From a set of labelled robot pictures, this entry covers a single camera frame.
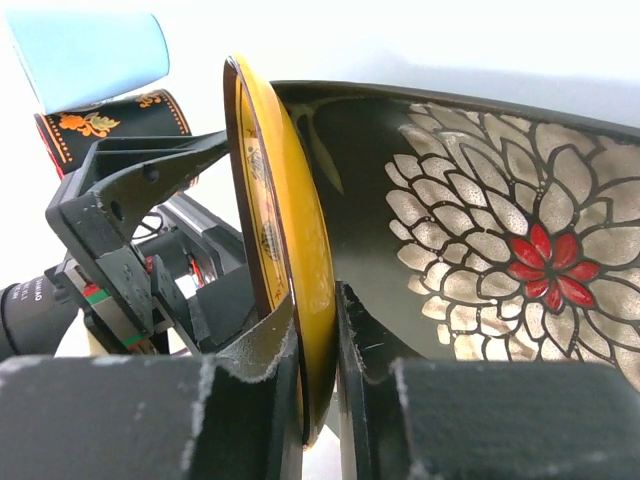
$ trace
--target light blue cup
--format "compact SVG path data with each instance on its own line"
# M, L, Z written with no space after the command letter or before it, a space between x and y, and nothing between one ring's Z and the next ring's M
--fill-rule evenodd
M167 44L151 14L12 9L5 15L41 113L101 102L169 73Z

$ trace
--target white backdrop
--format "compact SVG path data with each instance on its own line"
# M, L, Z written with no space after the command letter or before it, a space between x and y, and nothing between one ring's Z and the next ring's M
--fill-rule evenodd
M18 2L0 0L2 6L10 3ZM86 3L74 0L67 6L87 8ZM171 73L154 86L174 94L195 134L224 128L221 73L224 58L233 52L244 53L272 80L421 87L640 127L640 29L627 1L590 6L490 0L110 3L111 9L157 14L169 44ZM85 41L94 41L99 52L108 39ZM64 248L44 218L58 179L38 137L32 117L36 102L4 25L0 74L2 288L57 264ZM239 227L228 162L207 171L191 194ZM335 452L335 445L327 445ZM324 472L322 478L329 476Z

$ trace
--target silver petal pattern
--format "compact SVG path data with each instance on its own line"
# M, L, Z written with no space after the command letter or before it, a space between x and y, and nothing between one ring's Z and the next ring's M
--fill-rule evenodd
M436 103L399 133L389 228L440 343L460 360L600 362L640 389L640 147ZM563 280L531 283L548 270L516 260Z

